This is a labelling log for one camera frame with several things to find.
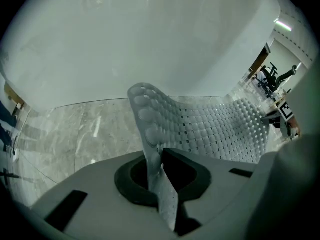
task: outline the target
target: grey marble floor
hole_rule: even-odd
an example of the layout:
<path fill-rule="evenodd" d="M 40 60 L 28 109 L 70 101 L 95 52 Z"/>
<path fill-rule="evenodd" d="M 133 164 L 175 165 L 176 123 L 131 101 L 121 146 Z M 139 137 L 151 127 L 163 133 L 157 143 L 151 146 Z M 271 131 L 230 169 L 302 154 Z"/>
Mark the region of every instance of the grey marble floor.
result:
<path fill-rule="evenodd" d="M 240 82 L 226 97 L 171 97 L 187 104 L 222 104 L 241 98 L 266 112 L 271 100 L 250 83 Z M 19 159 L 8 159 L 8 168 L 22 178 L 10 179 L 17 201 L 32 206 L 46 191 L 81 168 L 102 160 L 142 150 L 134 115 L 127 98 L 101 100 L 36 112 L 26 108 L 20 115 L 15 145 Z M 267 152 L 282 144 L 271 127 Z"/>

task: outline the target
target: ceiling light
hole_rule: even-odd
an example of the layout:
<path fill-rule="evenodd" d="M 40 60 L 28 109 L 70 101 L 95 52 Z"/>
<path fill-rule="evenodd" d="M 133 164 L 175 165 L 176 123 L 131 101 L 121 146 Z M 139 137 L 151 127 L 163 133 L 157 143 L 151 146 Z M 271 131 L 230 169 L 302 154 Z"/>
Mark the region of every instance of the ceiling light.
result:
<path fill-rule="evenodd" d="M 291 27 L 287 26 L 286 24 L 282 23 L 282 22 L 281 22 L 281 21 L 279 21 L 279 20 L 278 20 L 275 24 L 280 25 L 281 27 L 285 28 L 286 30 L 289 30 L 289 31 L 291 31 L 291 30 L 292 30 L 292 28 L 291 28 Z"/>

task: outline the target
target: perforated sheet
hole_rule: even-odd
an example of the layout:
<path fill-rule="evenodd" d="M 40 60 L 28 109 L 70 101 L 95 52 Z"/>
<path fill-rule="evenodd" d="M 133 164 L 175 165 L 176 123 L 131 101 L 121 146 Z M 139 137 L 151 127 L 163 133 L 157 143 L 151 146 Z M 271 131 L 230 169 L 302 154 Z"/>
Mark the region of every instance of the perforated sheet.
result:
<path fill-rule="evenodd" d="M 164 202 L 164 210 L 171 207 L 170 215 L 163 213 L 169 220 L 175 221 L 176 213 L 172 211 L 177 207 L 178 195 L 170 181 L 162 184 L 166 185 L 166 191 L 159 190 L 159 182 L 168 180 L 161 168 L 164 148 L 255 164 L 265 153 L 269 125 L 261 122 L 265 116 L 262 109 L 247 99 L 220 105 L 182 104 L 148 83 L 131 87 L 128 98 L 141 134 L 149 189 Z M 160 197 L 164 192 L 171 195 Z"/>

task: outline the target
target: white curved panel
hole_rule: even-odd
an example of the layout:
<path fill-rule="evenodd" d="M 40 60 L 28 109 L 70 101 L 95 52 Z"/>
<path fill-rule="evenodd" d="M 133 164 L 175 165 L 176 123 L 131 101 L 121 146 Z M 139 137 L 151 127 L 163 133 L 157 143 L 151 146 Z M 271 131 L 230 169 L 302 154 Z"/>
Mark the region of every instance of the white curved panel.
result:
<path fill-rule="evenodd" d="M 1 47 L 3 72 L 38 110 L 126 98 L 225 96 L 271 35 L 277 0 L 29 0 Z"/>

